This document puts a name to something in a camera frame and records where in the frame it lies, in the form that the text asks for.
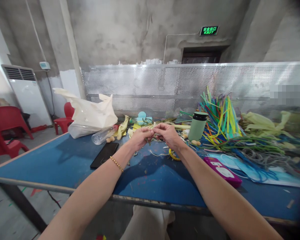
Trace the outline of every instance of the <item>table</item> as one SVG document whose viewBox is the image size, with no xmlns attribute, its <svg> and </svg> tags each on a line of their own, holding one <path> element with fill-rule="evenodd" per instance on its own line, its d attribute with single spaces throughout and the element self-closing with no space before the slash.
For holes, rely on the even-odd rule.
<svg viewBox="0 0 300 240">
<path fill-rule="evenodd" d="M 126 136 L 118 143 L 122 146 L 127 140 Z M 146 144 L 132 157 L 111 200 L 211 215 L 182 162 L 151 154 L 167 154 L 164 146 L 164 142 L 152 141 L 151 146 Z M 91 135 L 73 139 L 70 134 L 63 134 L 1 164 L 0 187 L 43 232 L 46 223 L 17 185 L 71 194 L 93 172 L 90 164 L 102 147 L 92 143 Z M 268 221 L 289 225 L 300 220 L 300 188 L 242 180 L 238 191 Z M 291 200 L 294 204 L 287 208 Z"/>
</svg>

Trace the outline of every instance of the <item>concrete floor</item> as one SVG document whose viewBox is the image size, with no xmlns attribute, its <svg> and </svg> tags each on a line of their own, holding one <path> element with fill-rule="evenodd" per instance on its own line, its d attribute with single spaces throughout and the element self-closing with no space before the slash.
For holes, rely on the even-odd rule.
<svg viewBox="0 0 300 240">
<path fill-rule="evenodd" d="M 34 140 L 28 136 L 21 141 L 32 149 L 56 137 L 53 128 L 33 134 Z M 0 156 L 0 163 L 9 160 L 9 156 Z M 59 211 L 59 207 L 49 197 L 47 191 L 36 191 L 33 188 L 19 187 L 34 208 L 49 223 Z M 69 195 L 51 192 L 62 206 Z M 97 213 L 87 227 L 82 239 L 95 239 L 97 234 L 104 234 L 107 239 L 120 239 L 131 217 L 133 205 L 108 201 Z M 226 239 L 222 227 L 213 217 L 204 217 L 187 212 L 175 212 L 176 221 L 168 227 L 171 240 L 178 239 Z M 0 189 L 0 239 L 33 239 L 37 230 L 28 222 L 17 207 L 11 205 L 10 199 Z"/>
</svg>

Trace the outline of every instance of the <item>black bottle cap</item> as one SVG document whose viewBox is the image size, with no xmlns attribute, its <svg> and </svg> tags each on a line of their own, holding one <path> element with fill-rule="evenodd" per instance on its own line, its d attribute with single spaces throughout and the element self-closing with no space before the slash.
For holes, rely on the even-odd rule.
<svg viewBox="0 0 300 240">
<path fill-rule="evenodd" d="M 208 114 L 204 112 L 195 112 L 193 115 L 193 119 L 199 121 L 206 121 L 208 118 Z"/>
</svg>

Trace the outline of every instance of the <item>table leg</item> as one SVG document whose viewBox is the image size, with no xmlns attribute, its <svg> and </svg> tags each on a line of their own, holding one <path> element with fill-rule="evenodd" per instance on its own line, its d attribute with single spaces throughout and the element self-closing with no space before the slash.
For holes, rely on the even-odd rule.
<svg viewBox="0 0 300 240">
<path fill-rule="evenodd" d="M 47 224 L 23 195 L 18 186 L 0 183 L 0 187 L 24 213 L 24 215 L 36 227 L 36 229 L 42 233 L 46 229 Z"/>
</svg>

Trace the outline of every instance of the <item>bracelet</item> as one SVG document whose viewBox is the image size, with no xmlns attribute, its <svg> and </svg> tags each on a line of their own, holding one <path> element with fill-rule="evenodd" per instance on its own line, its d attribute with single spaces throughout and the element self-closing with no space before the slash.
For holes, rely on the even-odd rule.
<svg viewBox="0 0 300 240">
<path fill-rule="evenodd" d="M 112 161 L 120 168 L 121 172 L 123 172 L 123 169 L 122 169 L 122 167 L 119 165 L 119 163 L 118 163 L 116 160 L 114 160 L 114 158 L 113 158 L 112 156 L 110 156 L 110 158 L 111 158 Z"/>
</svg>

